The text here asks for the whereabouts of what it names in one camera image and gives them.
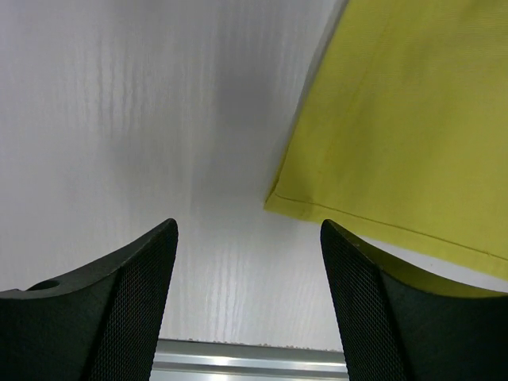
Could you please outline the yellow-green trousers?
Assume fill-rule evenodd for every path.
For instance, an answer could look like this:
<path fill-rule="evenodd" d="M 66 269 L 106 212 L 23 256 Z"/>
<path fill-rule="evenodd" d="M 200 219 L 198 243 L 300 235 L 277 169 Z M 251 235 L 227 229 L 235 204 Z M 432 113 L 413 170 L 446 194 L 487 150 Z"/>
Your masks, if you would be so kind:
<path fill-rule="evenodd" d="M 505 279 L 506 2 L 348 2 L 265 209 Z"/>

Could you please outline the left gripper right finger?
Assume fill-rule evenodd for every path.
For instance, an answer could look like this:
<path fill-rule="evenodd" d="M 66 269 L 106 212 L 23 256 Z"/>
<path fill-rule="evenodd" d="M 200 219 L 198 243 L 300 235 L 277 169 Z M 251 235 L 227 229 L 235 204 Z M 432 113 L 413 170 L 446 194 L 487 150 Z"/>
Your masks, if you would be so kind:
<path fill-rule="evenodd" d="M 350 379 L 506 379 L 505 293 L 435 275 L 334 221 L 320 242 Z"/>

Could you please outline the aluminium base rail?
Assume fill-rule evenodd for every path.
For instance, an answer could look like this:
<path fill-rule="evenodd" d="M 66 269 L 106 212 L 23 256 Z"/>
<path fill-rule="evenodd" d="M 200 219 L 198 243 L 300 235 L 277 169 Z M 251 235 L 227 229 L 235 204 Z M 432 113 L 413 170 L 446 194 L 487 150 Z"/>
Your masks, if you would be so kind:
<path fill-rule="evenodd" d="M 348 380 L 341 352 L 160 340 L 151 380 Z"/>

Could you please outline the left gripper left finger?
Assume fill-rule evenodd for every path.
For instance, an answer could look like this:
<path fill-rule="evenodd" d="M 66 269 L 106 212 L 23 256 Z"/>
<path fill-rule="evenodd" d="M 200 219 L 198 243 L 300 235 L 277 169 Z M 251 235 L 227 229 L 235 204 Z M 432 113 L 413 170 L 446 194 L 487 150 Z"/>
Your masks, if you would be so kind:
<path fill-rule="evenodd" d="M 74 271 L 3 291 L 2 379 L 149 379 L 178 236 L 167 219 Z"/>

